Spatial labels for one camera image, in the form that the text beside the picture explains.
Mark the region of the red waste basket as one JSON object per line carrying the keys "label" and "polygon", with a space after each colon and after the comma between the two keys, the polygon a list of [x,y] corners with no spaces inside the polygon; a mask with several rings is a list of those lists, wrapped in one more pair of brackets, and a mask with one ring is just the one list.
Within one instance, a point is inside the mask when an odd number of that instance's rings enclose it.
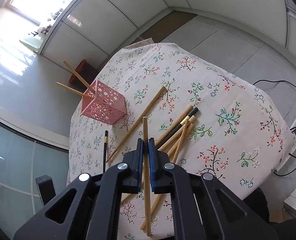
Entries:
{"label": "red waste basket", "polygon": [[79,63],[75,71],[88,83],[92,83],[99,73],[99,71],[89,64],[86,59],[83,59]]}

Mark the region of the white kitchen cabinets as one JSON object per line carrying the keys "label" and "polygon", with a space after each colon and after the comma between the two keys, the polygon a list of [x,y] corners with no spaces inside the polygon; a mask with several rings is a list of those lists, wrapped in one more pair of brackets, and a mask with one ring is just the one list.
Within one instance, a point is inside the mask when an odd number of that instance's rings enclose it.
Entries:
{"label": "white kitchen cabinets", "polygon": [[83,58],[101,64],[122,44],[175,9],[242,24],[296,59],[294,0],[72,0],[39,52],[57,64]]}

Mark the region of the white power strip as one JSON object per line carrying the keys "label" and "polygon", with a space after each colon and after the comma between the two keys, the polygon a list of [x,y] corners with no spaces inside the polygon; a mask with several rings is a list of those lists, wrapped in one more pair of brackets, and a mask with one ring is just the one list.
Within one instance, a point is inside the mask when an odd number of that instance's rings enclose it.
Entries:
{"label": "white power strip", "polygon": [[296,150],[296,135],[291,131],[288,132],[286,137],[286,145],[283,153],[283,157],[279,163],[279,165],[275,168],[275,172],[279,172],[287,161],[290,159],[290,153],[293,154]]}

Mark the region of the pink perforated utensil holder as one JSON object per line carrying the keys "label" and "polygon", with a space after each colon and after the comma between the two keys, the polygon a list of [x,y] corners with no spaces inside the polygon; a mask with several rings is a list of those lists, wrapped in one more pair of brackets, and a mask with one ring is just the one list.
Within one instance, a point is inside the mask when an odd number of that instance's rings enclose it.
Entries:
{"label": "pink perforated utensil holder", "polygon": [[95,79],[91,90],[86,89],[89,98],[81,100],[81,115],[112,125],[127,114],[125,98],[113,88]]}

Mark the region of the floral tablecloth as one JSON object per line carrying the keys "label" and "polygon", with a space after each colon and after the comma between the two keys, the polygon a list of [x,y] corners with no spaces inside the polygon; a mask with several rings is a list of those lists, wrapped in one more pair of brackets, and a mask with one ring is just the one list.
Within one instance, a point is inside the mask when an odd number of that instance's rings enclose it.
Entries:
{"label": "floral tablecloth", "polygon": [[155,144],[188,173],[211,173],[245,198],[285,163],[296,136],[260,88],[174,43],[146,40],[118,51],[92,86],[125,98],[113,125],[82,99],[70,123],[68,181],[100,174],[135,150],[141,115]]}

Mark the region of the bamboo chopstick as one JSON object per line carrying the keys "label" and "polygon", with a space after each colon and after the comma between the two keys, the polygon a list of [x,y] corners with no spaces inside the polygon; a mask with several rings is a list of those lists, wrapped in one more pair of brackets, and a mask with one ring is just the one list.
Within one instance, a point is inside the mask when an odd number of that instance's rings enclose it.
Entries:
{"label": "bamboo chopstick", "polygon": [[145,203],[145,230],[146,235],[151,237],[151,200],[150,200],[150,168],[148,152],[148,123],[147,116],[143,117],[143,175],[144,175],[144,203]]}
{"label": "bamboo chopstick", "polygon": [[[188,107],[183,111],[183,113],[172,123],[172,125],[157,139],[157,144],[162,142],[169,134],[172,132],[177,125],[192,111],[193,106],[188,105]],[[128,194],[126,197],[124,197],[121,202],[127,202],[129,199],[134,197],[135,194]]]}
{"label": "bamboo chopstick", "polygon": [[95,94],[95,90],[91,85],[73,67],[71,67],[66,60],[63,60],[63,63],[93,94]]}
{"label": "bamboo chopstick", "polygon": [[161,96],[161,94],[166,90],[164,86],[160,88],[160,90],[156,93],[156,95],[152,98],[152,100],[149,102],[149,104],[146,106],[146,108],[143,110],[141,115],[138,117],[136,122],[133,124],[133,126],[129,129],[129,131],[126,133],[126,135],[123,137],[119,145],[115,148],[115,150],[109,155],[109,157],[106,160],[106,163],[110,162],[111,159],[117,154],[121,146],[124,144],[124,142],[128,139],[128,137],[132,134],[134,129],[138,126],[141,119],[145,116],[145,114],[151,109],[151,107],[154,105],[154,103],[157,101],[157,99]]}
{"label": "bamboo chopstick", "polygon": [[62,88],[66,89],[66,90],[68,90],[68,91],[70,91],[70,92],[72,92],[72,93],[74,93],[74,94],[77,94],[77,95],[79,95],[79,96],[81,96],[81,97],[83,97],[83,98],[87,98],[87,99],[91,99],[91,100],[93,99],[91,96],[88,96],[88,95],[86,95],[86,94],[83,94],[83,93],[81,93],[80,91],[75,90],[75,89],[73,89],[73,88],[71,88],[71,87],[68,87],[68,86],[66,86],[66,85],[64,85],[64,84],[62,84],[62,83],[56,82],[56,84],[57,84],[59,87],[62,87]]}
{"label": "bamboo chopstick", "polygon": [[[175,155],[172,158],[172,162],[175,163],[178,157],[178,153],[179,150],[181,148],[181,145],[183,143],[183,140],[185,139],[185,135],[186,135],[186,131],[188,127],[192,127],[193,125],[191,125],[191,121],[186,120],[184,125],[181,127],[180,130],[178,130],[159,150],[163,150],[164,148],[166,148],[168,146],[169,143],[171,143],[172,141],[174,141],[175,139],[177,139],[177,141],[175,142],[175,144],[172,146],[172,148],[170,148],[167,152],[168,157],[171,157],[173,155]],[[157,207],[159,206],[160,201],[163,199],[164,194],[159,194],[154,203],[151,206],[151,217],[153,217],[155,215],[155,213],[157,212]],[[145,230],[145,221],[142,223],[141,230]]]}

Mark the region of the black chopstick gold band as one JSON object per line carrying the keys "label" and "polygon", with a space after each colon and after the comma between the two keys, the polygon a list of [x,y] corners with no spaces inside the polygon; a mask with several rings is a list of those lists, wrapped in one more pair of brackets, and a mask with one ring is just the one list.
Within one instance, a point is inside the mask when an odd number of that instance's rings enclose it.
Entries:
{"label": "black chopstick gold band", "polygon": [[175,123],[175,127],[171,128],[169,132],[166,133],[166,135],[163,135],[161,139],[158,139],[155,142],[156,148],[160,148],[163,146],[178,130],[181,129],[181,127],[184,125],[186,120],[189,120],[192,116],[194,116],[198,112],[198,108],[192,106],[189,106],[190,112],[184,113],[184,115]]}
{"label": "black chopstick gold band", "polygon": [[103,149],[103,163],[102,163],[102,173],[106,171],[106,155],[107,155],[107,147],[108,147],[108,131],[105,130],[104,136],[104,149]]}

